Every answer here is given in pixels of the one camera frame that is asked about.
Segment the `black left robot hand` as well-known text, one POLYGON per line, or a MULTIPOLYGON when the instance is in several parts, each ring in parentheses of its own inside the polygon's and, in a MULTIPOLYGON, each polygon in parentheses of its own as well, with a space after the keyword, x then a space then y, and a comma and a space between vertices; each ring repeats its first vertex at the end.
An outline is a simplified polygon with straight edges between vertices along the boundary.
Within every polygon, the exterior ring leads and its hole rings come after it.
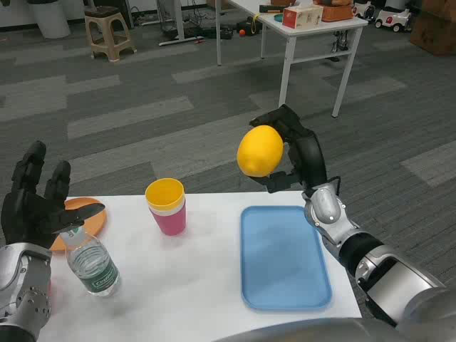
POLYGON ((37 140, 16 163, 11 191, 1 210, 1 228, 7 244, 26 242, 48 249, 60 233, 82 226, 105 209, 101 203, 66 209, 71 175, 71 165, 66 160, 57 164, 44 195, 38 195, 36 186, 45 156, 46 145, 37 140))

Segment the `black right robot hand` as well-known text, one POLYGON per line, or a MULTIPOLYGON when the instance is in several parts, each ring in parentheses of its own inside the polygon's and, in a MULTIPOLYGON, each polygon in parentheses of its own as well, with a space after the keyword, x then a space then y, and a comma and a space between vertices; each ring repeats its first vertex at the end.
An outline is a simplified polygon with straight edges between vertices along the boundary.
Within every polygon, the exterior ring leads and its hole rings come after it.
POLYGON ((321 146, 314 131, 305 128, 300 117, 287 105, 251 120, 252 127, 267 125, 278 132, 289 145, 288 156, 293 170, 272 173, 266 177, 253 177, 253 181, 263 185, 270 193, 287 190, 293 184, 303 186, 304 193, 311 197, 315 188, 328 182, 326 164, 321 146))

